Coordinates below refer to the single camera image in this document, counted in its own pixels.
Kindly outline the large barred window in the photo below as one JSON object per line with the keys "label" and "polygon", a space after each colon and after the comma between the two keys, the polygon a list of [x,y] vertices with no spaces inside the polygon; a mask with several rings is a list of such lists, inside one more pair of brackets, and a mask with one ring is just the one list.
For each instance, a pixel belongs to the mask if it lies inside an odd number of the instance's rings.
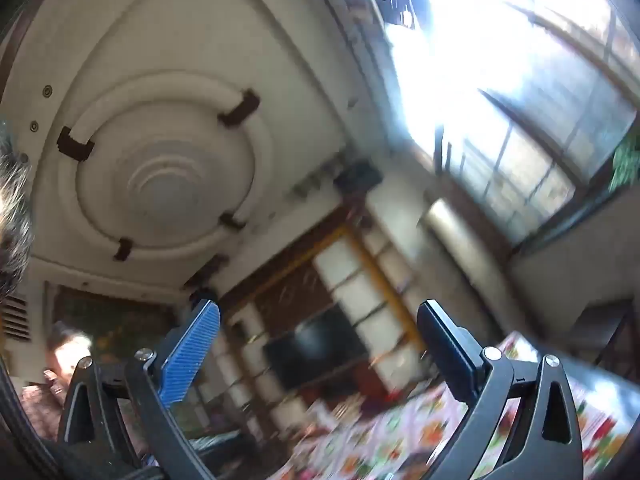
{"label": "large barred window", "polygon": [[586,195],[639,116],[608,0],[378,0],[410,136],[510,242]]}

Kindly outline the black wall television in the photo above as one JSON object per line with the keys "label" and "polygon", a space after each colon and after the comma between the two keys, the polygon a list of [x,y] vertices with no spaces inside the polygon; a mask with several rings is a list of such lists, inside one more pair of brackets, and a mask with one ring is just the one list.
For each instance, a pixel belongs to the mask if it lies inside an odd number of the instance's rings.
{"label": "black wall television", "polygon": [[297,390],[369,355],[339,304],[270,339],[262,353],[285,390]]}

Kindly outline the floral fruit tablecloth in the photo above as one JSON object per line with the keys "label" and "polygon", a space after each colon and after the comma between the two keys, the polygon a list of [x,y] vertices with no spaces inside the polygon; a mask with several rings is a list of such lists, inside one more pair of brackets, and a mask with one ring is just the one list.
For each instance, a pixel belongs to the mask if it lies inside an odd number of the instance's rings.
{"label": "floral fruit tablecloth", "polygon": [[[632,422],[601,408],[597,393],[568,380],[576,406],[584,477],[592,479],[615,457]],[[297,443],[273,479],[414,479],[399,469],[408,458],[426,455],[433,463],[454,434],[466,406],[445,385],[428,389],[400,408]]]}

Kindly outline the woman in brown jacket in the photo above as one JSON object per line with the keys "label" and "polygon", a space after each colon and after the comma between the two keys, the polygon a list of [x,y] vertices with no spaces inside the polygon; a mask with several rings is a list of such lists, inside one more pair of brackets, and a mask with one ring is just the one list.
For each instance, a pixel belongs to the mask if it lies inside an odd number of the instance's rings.
{"label": "woman in brown jacket", "polygon": [[47,367],[42,382],[32,382],[20,393],[24,411],[40,438],[55,441],[65,400],[78,362],[91,356],[92,341],[78,328],[62,321],[51,326],[46,343]]}

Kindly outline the white standing air conditioner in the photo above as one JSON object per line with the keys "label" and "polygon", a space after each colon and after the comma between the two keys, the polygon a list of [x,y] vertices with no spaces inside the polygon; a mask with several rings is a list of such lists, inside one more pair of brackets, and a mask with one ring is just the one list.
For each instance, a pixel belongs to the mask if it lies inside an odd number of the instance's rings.
{"label": "white standing air conditioner", "polygon": [[488,325],[489,337],[506,336],[510,324],[501,311],[501,271],[486,245],[444,198],[428,206],[421,224],[454,268],[465,293],[473,299],[475,309]]}

